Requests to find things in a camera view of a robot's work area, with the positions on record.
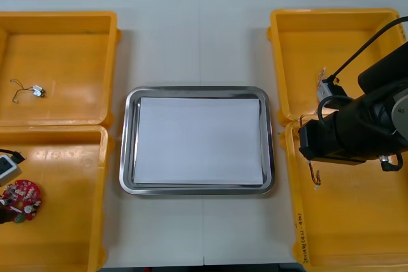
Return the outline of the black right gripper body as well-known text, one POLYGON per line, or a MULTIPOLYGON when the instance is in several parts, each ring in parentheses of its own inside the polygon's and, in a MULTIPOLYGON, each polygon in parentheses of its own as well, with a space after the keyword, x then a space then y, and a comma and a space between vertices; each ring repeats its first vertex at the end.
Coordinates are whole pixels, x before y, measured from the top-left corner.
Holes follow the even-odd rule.
POLYGON ((300 153, 309 161, 358 165, 367 160, 346 150, 335 129, 336 114, 326 116, 322 123, 310 120, 299 128, 300 153))

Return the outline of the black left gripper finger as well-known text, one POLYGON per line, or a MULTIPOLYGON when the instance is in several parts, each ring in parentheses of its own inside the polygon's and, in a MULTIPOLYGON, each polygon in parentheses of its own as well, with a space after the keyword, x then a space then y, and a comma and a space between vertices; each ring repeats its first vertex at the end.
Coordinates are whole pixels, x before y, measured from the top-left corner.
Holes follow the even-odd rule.
POLYGON ((15 218, 15 212, 8 210, 5 206, 0 208, 0 224, 13 222, 15 218))

